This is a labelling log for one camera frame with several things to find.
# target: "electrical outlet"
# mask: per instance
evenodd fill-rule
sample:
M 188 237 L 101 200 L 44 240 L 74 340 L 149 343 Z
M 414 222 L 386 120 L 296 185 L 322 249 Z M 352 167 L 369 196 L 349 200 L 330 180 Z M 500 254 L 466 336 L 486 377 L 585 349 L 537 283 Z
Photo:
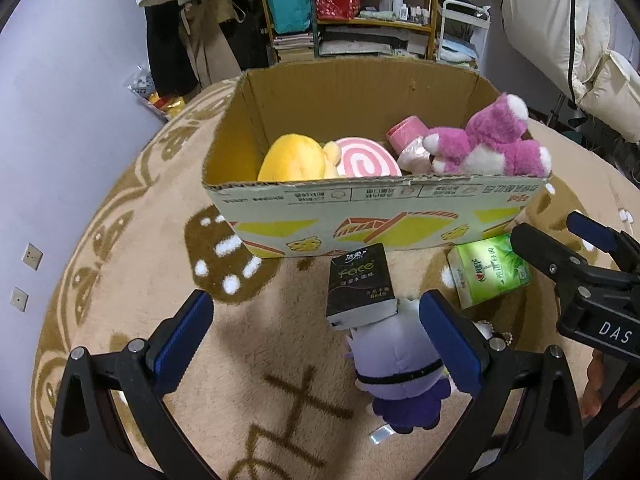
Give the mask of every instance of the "electrical outlet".
M 42 251 L 39 248 L 29 244 L 27 250 L 24 252 L 22 260 L 31 267 L 33 270 L 38 270 L 40 261 L 42 259 Z
M 29 295 L 26 292 L 20 290 L 18 287 L 14 287 L 14 290 L 11 293 L 11 304 L 15 308 L 24 312 L 24 309 L 27 307 L 28 299 Z

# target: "teal bag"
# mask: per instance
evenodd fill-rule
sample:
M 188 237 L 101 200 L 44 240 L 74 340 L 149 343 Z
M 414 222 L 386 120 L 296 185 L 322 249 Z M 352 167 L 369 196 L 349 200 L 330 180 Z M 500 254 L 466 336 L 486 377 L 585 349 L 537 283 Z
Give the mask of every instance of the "teal bag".
M 267 0 L 277 34 L 304 32 L 311 25 L 311 0 Z

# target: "pink spiral pattern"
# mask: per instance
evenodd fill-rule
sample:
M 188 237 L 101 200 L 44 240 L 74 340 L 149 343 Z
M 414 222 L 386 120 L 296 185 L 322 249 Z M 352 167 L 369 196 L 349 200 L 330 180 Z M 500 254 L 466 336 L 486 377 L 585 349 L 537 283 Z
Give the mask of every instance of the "pink spiral pattern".
M 342 150 L 338 174 L 349 177 L 402 175 L 396 160 L 373 140 L 345 137 L 335 142 Z

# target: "finger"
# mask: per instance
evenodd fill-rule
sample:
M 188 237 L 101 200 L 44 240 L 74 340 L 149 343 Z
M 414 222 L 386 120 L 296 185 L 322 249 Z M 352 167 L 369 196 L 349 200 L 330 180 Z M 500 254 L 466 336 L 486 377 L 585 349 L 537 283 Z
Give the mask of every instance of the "finger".
M 602 407 L 602 395 L 594 388 L 591 383 L 587 384 L 584 389 L 584 395 L 582 396 L 582 403 L 580 404 L 580 414 L 582 418 L 588 416 L 596 416 Z
M 628 403 L 631 398 L 640 392 L 640 381 L 634 384 L 631 388 L 629 388 L 625 393 L 620 396 L 620 400 L 618 401 L 618 407 L 622 408 L 626 403 Z M 640 399 L 637 399 L 636 402 L 633 403 L 630 408 L 637 408 L 640 405 Z
M 595 389 L 599 390 L 604 382 L 604 364 L 602 359 L 594 357 L 587 367 L 587 378 L 589 384 Z

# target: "plush carpet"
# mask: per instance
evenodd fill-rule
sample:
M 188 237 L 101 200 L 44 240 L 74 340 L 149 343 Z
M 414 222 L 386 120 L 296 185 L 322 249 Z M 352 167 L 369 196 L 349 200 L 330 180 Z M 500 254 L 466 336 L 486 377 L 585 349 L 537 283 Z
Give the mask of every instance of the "plush carpet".
M 214 322 L 168 409 L 213 469 L 233 479 L 408 480 L 438 449 L 468 403 L 454 394 L 432 431 L 396 435 L 373 446 L 380 425 L 354 387 L 343 358 L 344 334 L 324 319 L 328 258 L 259 260 L 241 244 L 216 254 L 233 235 L 200 185 L 202 159 L 235 81 L 215 85 L 192 103 L 122 175 L 81 237 L 49 305 L 32 385 L 32 425 L 38 465 L 50 469 L 50 431 L 68 353 L 117 351 L 148 337 L 195 288 L 215 301 Z M 592 153 L 541 124 L 530 132 L 554 158 L 550 185 L 527 207 L 526 219 L 579 251 L 592 264 L 610 258 L 571 235 L 564 219 L 579 209 L 616 229 L 629 230 L 618 210 L 640 218 L 638 191 Z M 438 288 L 457 303 L 443 248 L 388 254 L 398 296 L 417 298 Z M 240 277 L 225 290 L 223 277 Z M 516 348 L 561 344 L 578 394 L 591 350 L 563 340 L 554 325 L 552 283 L 531 285 L 465 311 L 511 332 Z M 155 463 L 114 396 L 124 426 L 146 463 Z M 504 429 L 516 399 L 500 425 Z

